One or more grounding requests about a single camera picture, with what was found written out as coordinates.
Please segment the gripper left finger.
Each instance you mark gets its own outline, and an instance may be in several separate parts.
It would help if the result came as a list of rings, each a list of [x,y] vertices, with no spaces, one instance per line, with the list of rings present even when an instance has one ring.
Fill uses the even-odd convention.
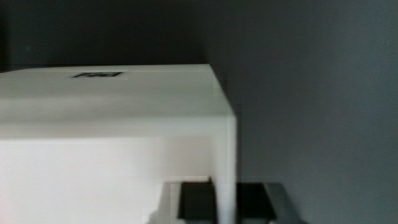
[[[166,182],[147,224],[214,224],[211,182]]]

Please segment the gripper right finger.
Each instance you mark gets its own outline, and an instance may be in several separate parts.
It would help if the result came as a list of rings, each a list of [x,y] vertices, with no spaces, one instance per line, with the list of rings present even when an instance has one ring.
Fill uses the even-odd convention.
[[[280,183],[239,183],[236,206],[237,224],[307,224]]]

